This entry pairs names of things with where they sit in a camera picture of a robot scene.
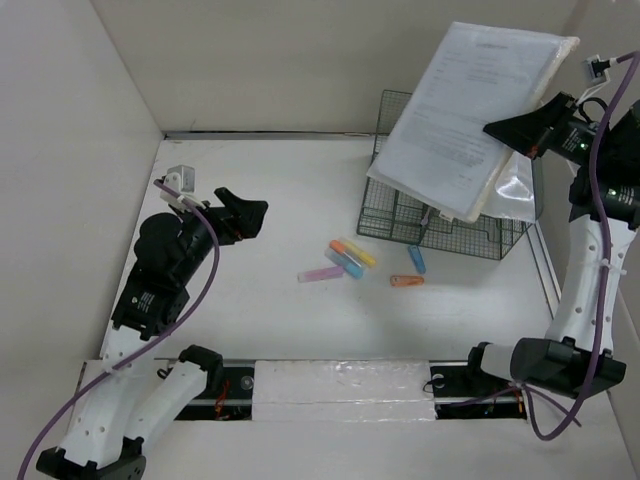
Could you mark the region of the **clear pouch with purple zipper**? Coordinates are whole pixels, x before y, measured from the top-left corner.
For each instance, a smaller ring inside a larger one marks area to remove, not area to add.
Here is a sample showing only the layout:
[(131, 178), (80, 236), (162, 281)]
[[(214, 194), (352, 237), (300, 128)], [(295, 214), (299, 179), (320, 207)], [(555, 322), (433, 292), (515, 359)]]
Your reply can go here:
[(426, 203), (466, 223), (482, 215), (525, 222), (535, 217), (530, 162), (503, 147), (437, 155), (417, 190)]

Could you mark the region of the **clear mesh document pouch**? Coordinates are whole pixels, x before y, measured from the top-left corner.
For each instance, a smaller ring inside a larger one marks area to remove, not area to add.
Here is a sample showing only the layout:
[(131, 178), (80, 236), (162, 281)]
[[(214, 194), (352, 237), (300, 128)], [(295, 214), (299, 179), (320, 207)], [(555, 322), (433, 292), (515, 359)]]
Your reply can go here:
[(484, 127), (538, 106), (579, 43), (574, 36), (452, 23), (368, 177), (475, 221), (510, 157)]

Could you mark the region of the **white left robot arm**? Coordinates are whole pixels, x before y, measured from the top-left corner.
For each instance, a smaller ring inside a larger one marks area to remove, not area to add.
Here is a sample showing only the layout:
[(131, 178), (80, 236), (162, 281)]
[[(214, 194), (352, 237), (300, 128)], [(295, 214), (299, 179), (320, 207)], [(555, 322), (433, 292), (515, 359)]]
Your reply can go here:
[(162, 182), (167, 212), (143, 221), (134, 245), (136, 261), (116, 302), (105, 337), (102, 370), (55, 414), (60, 419), (78, 401), (59, 445), (39, 453), (36, 469), (54, 479), (139, 479), (147, 456), (178, 414), (198, 395), (224, 387), (223, 358), (207, 348), (183, 350), (167, 379), (146, 399), (161, 344), (195, 312), (216, 276), (213, 266), (197, 298), (189, 281), (207, 256), (255, 238), (268, 210), (263, 200), (245, 200), (221, 187), (221, 206), (200, 203)]

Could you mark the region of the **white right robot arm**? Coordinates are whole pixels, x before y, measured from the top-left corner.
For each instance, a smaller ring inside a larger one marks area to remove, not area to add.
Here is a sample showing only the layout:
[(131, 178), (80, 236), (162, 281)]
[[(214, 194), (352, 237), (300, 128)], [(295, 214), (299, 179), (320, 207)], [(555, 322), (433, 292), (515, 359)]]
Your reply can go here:
[(639, 106), (633, 104), (615, 126), (606, 126), (595, 185), (589, 160), (598, 126), (577, 117), (580, 108), (561, 92), (530, 113), (484, 128), (532, 160), (552, 151), (578, 170), (569, 189), (570, 258), (554, 319), (543, 338), (472, 348), (462, 381), (473, 393), (486, 393), (501, 378), (576, 399), (592, 359), (597, 364), (590, 395), (624, 379), (626, 366), (613, 357), (611, 328), (623, 262), (639, 229)]

